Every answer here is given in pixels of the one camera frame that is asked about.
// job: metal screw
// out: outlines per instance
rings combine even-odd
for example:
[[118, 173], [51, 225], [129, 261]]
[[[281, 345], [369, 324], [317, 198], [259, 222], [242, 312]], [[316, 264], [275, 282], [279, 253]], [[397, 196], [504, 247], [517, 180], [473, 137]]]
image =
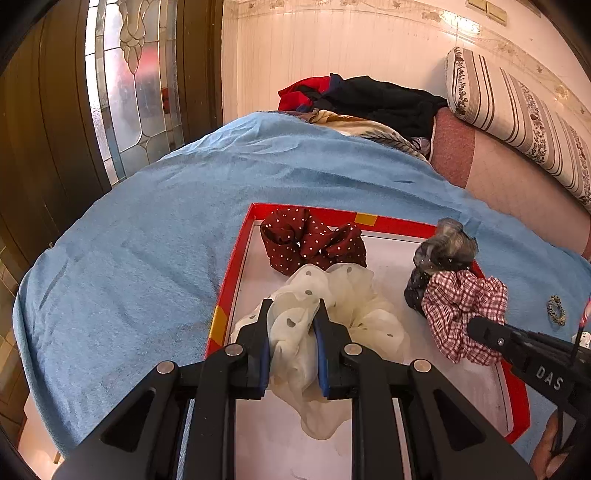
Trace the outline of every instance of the metal screw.
[[169, 374], [173, 370], [174, 363], [172, 363], [170, 360], [165, 360], [164, 362], [160, 362], [158, 365], [156, 365], [156, 371], [159, 374]]
[[429, 370], [431, 370], [431, 363], [421, 358], [413, 363], [413, 367], [417, 372], [426, 374], [427, 372], [429, 372]]
[[227, 356], [238, 356], [244, 351], [242, 345], [238, 343], [231, 343], [226, 347], [226, 355]]
[[361, 345], [358, 345], [357, 343], [349, 343], [348, 345], [345, 345], [345, 353], [347, 355], [359, 355], [361, 352], [363, 352], [363, 349], [361, 348]]

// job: red clothing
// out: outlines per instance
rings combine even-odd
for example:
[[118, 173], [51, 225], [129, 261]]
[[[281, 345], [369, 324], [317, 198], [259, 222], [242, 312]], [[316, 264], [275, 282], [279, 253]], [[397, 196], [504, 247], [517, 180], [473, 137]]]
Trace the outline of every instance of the red clothing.
[[329, 88], [330, 77], [310, 77], [307, 79], [295, 82], [293, 85], [279, 90], [279, 108], [280, 112], [289, 112], [297, 110], [301, 105], [312, 106], [312, 100], [310, 100], [306, 94], [298, 90], [301, 86], [309, 87], [316, 90], [318, 93], [324, 93]]

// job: red gingham scrunchie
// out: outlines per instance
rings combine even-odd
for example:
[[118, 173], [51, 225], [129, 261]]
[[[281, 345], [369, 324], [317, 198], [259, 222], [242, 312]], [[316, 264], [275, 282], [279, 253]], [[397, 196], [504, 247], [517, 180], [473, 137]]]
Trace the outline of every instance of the red gingham scrunchie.
[[498, 278], [477, 278], [469, 270], [438, 272], [429, 280], [422, 307], [437, 347], [453, 363], [462, 358], [479, 365], [501, 360], [495, 352], [468, 337], [475, 316], [505, 324], [507, 287]]

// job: yellow tape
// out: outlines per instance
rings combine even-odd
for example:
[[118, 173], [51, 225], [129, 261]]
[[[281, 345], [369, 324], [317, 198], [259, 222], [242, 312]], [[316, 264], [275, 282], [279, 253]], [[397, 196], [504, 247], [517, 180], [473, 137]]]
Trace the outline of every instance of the yellow tape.
[[361, 223], [362, 225], [369, 225], [374, 226], [375, 222], [378, 220], [377, 215], [372, 215], [371, 213], [357, 213], [355, 217], [355, 223]]
[[223, 346], [227, 324], [228, 316], [224, 313], [222, 308], [217, 305], [213, 311], [212, 327], [209, 329], [209, 338], [211, 338], [219, 346]]

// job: leopard print hair tie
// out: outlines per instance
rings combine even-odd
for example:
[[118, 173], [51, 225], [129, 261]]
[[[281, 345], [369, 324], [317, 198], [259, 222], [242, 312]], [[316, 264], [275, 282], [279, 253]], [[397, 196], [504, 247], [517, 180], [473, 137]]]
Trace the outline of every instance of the leopard print hair tie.
[[560, 297], [558, 295], [552, 295], [548, 301], [547, 305], [548, 315], [552, 319], [552, 321], [563, 327], [566, 325], [566, 312], [562, 306], [562, 302], [560, 301]]

